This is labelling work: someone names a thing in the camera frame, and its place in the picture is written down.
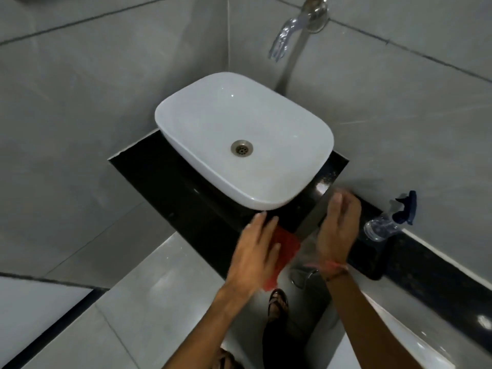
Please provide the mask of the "red cleaning cloth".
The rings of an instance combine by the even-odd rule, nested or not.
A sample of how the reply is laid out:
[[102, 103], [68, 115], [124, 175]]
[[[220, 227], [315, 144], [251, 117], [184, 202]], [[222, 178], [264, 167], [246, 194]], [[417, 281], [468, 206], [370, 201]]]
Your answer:
[[280, 244], [279, 255], [274, 267], [274, 271], [272, 276], [265, 281], [263, 284], [263, 290], [268, 292], [277, 288], [278, 286], [278, 277], [282, 270], [293, 260], [293, 258], [297, 255], [301, 242], [299, 239], [286, 229], [283, 229], [280, 226], [277, 226], [274, 230], [270, 241], [270, 248], [272, 248], [275, 244]]

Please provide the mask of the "white ceramic sink basin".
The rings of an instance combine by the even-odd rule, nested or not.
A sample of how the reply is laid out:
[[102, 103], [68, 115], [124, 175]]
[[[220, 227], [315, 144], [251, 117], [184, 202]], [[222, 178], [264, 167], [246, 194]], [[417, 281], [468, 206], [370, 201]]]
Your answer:
[[[155, 110], [169, 144], [209, 183], [252, 210], [275, 210], [313, 180], [334, 149], [329, 126], [293, 101], [246, 76], [208, 75]], [[231, 153], [247, 140], [248, 157]]]

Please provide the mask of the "person's right hand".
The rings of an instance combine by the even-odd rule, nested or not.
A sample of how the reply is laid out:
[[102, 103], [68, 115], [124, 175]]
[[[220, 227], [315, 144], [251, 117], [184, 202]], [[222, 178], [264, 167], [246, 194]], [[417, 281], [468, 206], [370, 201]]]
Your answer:
[[332, 195], [317, 237], [318, 262], [322, 272], [335, 274], [346, 268], [349, 252], [359, 234], [362, 207], [347, 190]]

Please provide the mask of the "person's left forearm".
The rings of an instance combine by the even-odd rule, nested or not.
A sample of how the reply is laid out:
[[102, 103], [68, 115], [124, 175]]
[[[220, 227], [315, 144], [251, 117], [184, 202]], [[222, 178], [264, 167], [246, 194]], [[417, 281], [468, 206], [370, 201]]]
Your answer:
[[212, 369], [227, 331], [254, 292], [228, 283], [223, 285], [162, 369]]

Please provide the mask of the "clear spray bottle blue trigger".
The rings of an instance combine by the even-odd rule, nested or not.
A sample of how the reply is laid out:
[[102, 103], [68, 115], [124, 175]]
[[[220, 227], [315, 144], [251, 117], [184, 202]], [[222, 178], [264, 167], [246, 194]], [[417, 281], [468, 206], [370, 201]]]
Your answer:
[[417, 192], [409, 191], [390, 200], [390, 210], [366, 222], [365, 235], [374, 242], [383, 242], [402, 231], [403, 225], [413, 225], [417, 211]]

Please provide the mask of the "brown strappy sandal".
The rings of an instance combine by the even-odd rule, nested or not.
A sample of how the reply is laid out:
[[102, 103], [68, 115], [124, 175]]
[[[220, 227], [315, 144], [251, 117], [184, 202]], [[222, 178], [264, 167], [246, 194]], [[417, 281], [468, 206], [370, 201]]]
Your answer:
[[268, 323], [285, 323], [289, 315], [288, 299], [285, 292], [277, 288], [272, 291], [268, 303]]

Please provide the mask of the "metal sink drain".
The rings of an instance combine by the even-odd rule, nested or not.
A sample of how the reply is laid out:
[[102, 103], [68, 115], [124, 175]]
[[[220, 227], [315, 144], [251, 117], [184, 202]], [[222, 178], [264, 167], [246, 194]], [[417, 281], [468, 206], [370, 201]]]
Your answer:
[[231, 144], [231, 153], [237, 157], [248, 157], [254, 151], [253, 144], [247, 140], [237, 140]]

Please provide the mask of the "person's left hand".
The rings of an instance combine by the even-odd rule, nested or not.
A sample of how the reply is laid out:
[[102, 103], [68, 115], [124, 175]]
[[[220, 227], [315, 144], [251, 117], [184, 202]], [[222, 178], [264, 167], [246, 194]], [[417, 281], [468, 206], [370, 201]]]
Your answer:
[[242, 230], [225, 281], [225, 287], [246, 303], [263, 287], [274, 270], [268, 270], [270, 241], [278, 225], [278, 217], [266, 222], [267, 213], [255, 214]]

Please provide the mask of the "black granite vanity counter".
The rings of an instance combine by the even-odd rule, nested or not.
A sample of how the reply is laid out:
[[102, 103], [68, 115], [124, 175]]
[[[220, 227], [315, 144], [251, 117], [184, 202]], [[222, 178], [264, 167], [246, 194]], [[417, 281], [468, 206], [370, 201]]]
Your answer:
[[[110, 163], [224, 279], [239, 233], [256, 213], [234, 202], [186, 162], [158, 130], [110, 158]], [[329, 188], [348, 165], [333, 151], [313, 180], [269, 213], [302, 241], [323, 220]]]

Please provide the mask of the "person's black trouser leg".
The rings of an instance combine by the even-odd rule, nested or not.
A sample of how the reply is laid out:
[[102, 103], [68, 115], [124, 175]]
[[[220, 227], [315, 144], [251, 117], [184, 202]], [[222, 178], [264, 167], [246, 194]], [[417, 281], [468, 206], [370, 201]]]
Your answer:
[[287, 332], [287, 317], [268, 321], [262, 337], [264, 369], [308, 369], [304, 347]]

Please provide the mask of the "chrome wall faucet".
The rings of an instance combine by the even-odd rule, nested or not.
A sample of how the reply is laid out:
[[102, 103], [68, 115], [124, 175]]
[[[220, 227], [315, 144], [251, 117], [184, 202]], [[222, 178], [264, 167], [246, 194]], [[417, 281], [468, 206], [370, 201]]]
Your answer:
[[283, 24], [269, 50], [268, 58], [278, 62], [285, 56], [289, 40], [295, 32], [305, 30], [310, 34], [317, 34], [323, 30], [328, 21], [327, 0], [306, 0], [300, 13]]

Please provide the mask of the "person's right forearm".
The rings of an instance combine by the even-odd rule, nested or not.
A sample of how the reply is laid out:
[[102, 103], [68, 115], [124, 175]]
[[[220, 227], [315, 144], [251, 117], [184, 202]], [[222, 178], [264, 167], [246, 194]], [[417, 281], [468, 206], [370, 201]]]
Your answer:
[[323, 273], [361, 369], [423, 369], [394, 337], [346, 269]]

